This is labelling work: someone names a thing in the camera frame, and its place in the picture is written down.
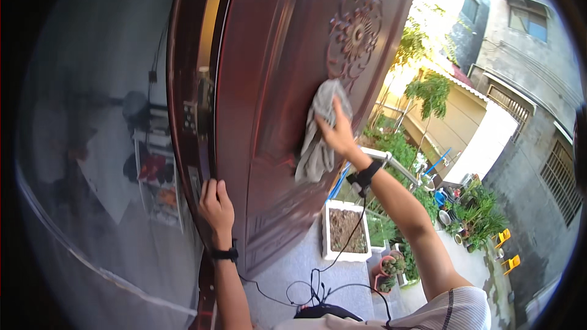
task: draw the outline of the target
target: person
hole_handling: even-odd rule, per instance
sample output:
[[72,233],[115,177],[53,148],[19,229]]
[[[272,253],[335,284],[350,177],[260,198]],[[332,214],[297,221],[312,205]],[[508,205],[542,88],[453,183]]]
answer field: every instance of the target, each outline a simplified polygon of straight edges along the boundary
[[[372,160],[357,148],[340,100],[334,98],[333,106],[336,113],[334,128],[322,118],[316,118],[324,140],[357,171],[362,171],[371,165]],[[360,318],[340,307],[323,304],[300,310],[294,319],[284,321],[275,329],[489,329],[491,317],[487,294],[472,286],[454,269],[449,253],[422,204],[383,169],[373,175],[371,190],[409,242],[428,303],[411,315],[388,322],[358,321]],[[231,248],[234,209],[224,181],[212,179],[203,184],[200,211],[214,231],[216,248],[222,251]],[[216,262],[216,293],[224,328],[251,329],[246,295],[237,268],[230,260]]]

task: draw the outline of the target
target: shoulder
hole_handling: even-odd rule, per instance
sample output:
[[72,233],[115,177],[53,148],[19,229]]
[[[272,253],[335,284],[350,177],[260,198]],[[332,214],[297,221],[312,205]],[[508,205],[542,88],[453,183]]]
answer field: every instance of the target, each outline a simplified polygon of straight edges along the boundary
[[394,326],[438,326],[455,330],[489,329],[491,312],[485,291],[459,287],[444,292],[413,314],[392,321]]

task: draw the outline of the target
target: hand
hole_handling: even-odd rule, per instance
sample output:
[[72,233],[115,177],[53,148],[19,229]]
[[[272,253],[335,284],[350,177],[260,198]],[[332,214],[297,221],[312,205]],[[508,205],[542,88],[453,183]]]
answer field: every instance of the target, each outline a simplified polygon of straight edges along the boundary
[[342,111],[341,99],[338,96],[334,96],[332,106],[336,114],[336,125],[334,128],[331,128],[321,116],[315,115],[314,117],[320,130],[322,130],[322,135],[328,146],[340,153],[342,157],[348,159],[349,155],[357,149],[355,138],[353,137],[353,130],[350,127],[349,119]]
[[214,231],[212,240],[216,249],[227,251],[231,248],[234,208],[228,198],[224,180],[216,182],[215,179],[211,179],[204,182],[200,197],[200,214]]

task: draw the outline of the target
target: corrugated roof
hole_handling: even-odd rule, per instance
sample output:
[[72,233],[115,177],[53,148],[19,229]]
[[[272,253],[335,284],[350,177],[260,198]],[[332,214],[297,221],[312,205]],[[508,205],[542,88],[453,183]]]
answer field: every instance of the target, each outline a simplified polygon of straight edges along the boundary
[[457,78],[451,76],[446,70],[444,70],[440,65],[432,62],[432,61],[425,61],[424,62],[424,66],[440,75],[442,75],[443,77],[448,78],[451,82],[453,82],[454,84],[458,84],[459,86],[463,87],[464,89],[466,89],[467,91],[473,93],[475,96],[479,97],[480,99],[482,99],[485,102],[493,102],[491,99],[489,99],[487,96],[485,96],[483,93],[477,91],[475,88],[470,87],[469,85],[461,82],[460,80],[458,80]]

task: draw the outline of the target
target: soil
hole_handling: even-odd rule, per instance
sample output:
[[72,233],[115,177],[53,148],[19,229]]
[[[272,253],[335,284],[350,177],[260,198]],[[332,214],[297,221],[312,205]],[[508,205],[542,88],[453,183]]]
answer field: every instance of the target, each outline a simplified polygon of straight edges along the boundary
[[[330,209],[330,249],[341,251],[355,228],[361,214],[352,210]],[[363,224],[359,224],[345,253],[367,253],[367,239]]]

